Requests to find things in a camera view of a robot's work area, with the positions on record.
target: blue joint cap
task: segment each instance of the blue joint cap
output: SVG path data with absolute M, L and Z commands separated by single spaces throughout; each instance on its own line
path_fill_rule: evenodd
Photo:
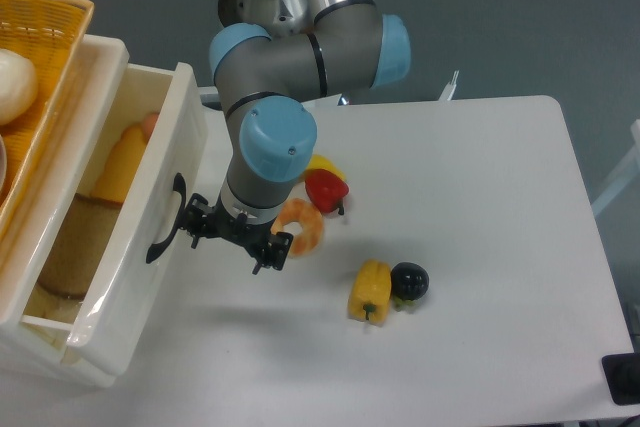
M 255 37 L 266 37 L 271 40 L 271 36 L 264 28 L 255 24 L 233 24 L 222 29 L 211 41 L 209 46 L 209 64 L 213 83 L 216 80 L 216 71 L 222 59 L 245 40 Z
M 382 47 L 378 71 L 371 87 L 404 79 L 411 68 L 411 42 L 407 28 L 397 15 L 382 16 Z
M 258 101 L 240 126 L 240 151 L 257 175 L 288 182 L 309 164 L 318 129 L 300 102 L 280 95 Z

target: red bell pepper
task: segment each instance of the red bell pepper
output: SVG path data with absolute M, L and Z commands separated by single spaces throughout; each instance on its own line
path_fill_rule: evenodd
M 323 214 L 338 209 L 344 215 L 342 199 L 349 193 L 349 186 L 340 177 L 324 169 L 310 172 L 304 181 L 311 203 Z

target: black plum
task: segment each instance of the black plum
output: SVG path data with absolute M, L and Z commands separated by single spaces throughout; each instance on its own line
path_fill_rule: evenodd
M 400 300 L 418 300 L 428 289 L 429 274 L 418 264 L 401 262 L 391 271 L 391 292 Z

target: yellow toy fruit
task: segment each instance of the yellow toy fruit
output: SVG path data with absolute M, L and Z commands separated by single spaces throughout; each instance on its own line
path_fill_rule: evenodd
M 349 315 L 357 320 L 382 324 L 389 312 L 391 268 L 389 264 L 369 259 L 358 272 L 351 295 Z
M 318 169 L 328 170 L 336 177 L 340 178 L 340 180 L 342 180 L 343 182 L 347 180 L 347 176 L 344 175 L 344 173 L 340 169 L 338 169 L 333 162 L 320 154 L 313 154 L 311 160 L 309 161 L 309 165 L 307 165 L 307 168 L 302 174 L 301 180 L 304 180 L 307 177 L 307 174 L 309 174 L 310 172 Z

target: white bun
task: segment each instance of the white bun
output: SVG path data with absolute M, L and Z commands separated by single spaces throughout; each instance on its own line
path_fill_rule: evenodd
M 24 114 L 37 96 L 38 78 L 31 61 L 0 49 L 0 125 Z

